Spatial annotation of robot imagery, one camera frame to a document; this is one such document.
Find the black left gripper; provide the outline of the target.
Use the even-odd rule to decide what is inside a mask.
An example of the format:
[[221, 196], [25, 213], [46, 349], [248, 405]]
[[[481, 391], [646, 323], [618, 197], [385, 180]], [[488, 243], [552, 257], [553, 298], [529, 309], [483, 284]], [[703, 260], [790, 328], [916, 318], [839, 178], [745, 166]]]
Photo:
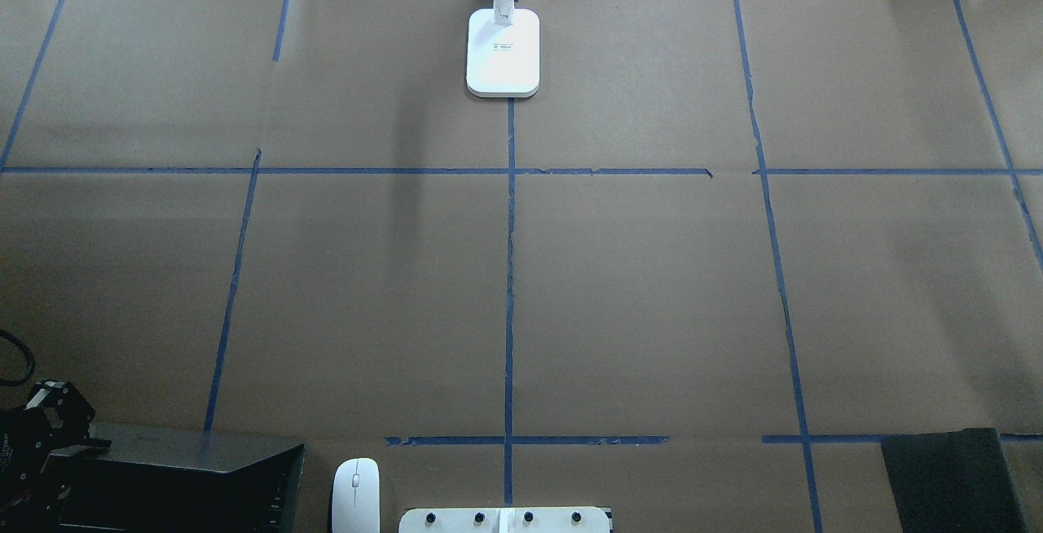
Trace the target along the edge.
[[71, 381], [40, 380], [22, 407], [2, 410], [1, 530], [56, 532], [71, 493], [72, 460], [56, 450], [110, 450], [96, 438], [96, 411]]

